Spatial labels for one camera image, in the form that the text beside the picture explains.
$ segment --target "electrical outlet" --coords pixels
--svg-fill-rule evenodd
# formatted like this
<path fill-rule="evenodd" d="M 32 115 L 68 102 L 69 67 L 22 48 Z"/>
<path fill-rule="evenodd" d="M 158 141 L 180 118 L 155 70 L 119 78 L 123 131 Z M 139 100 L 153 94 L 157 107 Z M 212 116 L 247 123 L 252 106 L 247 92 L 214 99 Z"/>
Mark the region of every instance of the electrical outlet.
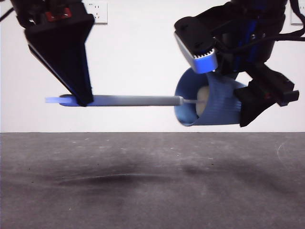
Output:
<path fill-rule="evenodd" d="M 108 3 L 100 0 L 83 0 L 87 13 L 93 14 L 95 24 L 108 24 Z"/>
<path fill-rule="evenodd" d="M 300 12 L 305 15 L 305 0 L 299 0 Z M 301 20 L 296 16 L 296 14 L 291 9 L 291 24 L 292 25 L 302 25 Z"/>

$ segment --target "blue cup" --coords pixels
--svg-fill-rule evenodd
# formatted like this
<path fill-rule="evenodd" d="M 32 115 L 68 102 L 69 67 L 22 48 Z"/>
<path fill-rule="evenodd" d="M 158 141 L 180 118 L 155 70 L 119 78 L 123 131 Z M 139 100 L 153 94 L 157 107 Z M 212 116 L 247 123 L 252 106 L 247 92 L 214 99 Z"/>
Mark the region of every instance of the blue cup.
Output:
<path fill-rule="evenodd" d="M 197 74 L 190 68 L 181 77 L 175 95 L 197 100 L 197 93 L 204 86 L 210 87 L 204 112 L 198 116 L 196 104 L 176 106 L 175 114 L 180 123 L 185 126 L 239 124 L 242 105 L 234 96 L 234 90 L 246 86 L 216 72 Z"/>

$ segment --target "black cable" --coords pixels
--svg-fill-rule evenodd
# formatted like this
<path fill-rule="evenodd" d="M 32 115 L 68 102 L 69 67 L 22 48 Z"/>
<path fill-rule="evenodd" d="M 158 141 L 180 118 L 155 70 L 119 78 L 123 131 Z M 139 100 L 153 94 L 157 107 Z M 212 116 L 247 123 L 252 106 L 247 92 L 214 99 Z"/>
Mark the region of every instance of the black cable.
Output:
<path fill-rule="evenodd" d="M 0 22 L 3 21 L 7 16 L 10 15 L 10 13 L 12 13 L 14 11 L 14 8 L 10 8 L 5 14 L 3 14 L 1 17 L 0 17 Z"/>
<path fill-rule="evenodd" d="M 225 47 L 225 45 L 219 41 L 216 40 L 216 48 L 222 52 L 222 53 L 238 53 L 238 52 L 243 52 L 248 50 L 254 45 L 263 43 L 263 42 L 270 42 L 270 41 L 298 41 L 298 42 L 305 42 L 305 37 L 301 37 L 302 35 L 305 34 L 305 16 L 300 12 L 299 8 L 299 2 L 298 0 L 290 0 L 291 8 L 293 12 L 298 16 L 298 18 L 301 20 L 303 24 L 303 28 L 291 33 L 282 33 L 278 34 L 276 36 L 271 36 L 271 37 L 265 37 L 260 40 L 256 40 L 254 42 L 251 42 L 249 44 L 233 48 L 233 49 L 228 49 Z"/>

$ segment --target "black mount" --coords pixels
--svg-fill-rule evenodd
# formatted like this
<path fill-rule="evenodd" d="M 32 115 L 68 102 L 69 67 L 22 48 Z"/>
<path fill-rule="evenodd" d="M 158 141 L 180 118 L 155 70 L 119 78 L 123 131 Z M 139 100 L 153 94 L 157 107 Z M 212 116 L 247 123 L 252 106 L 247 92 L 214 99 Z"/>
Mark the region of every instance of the black mount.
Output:
<path fill-rule="evenodd" d="M 85 41 L 94 24 L 81 0 L 11 0 L 30 51 L 77 98 L 93 102 Z"/>

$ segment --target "gray carpet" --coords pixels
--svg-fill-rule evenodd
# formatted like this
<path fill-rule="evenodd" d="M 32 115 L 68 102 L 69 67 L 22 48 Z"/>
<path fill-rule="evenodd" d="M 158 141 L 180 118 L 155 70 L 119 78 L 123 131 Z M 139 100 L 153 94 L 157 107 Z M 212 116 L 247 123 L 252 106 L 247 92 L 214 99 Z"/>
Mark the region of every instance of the gray carpet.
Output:
<path fill-rule="evenodd" d="M 2 229 L 304 229 L 305 134 L 1 134 Z"/>

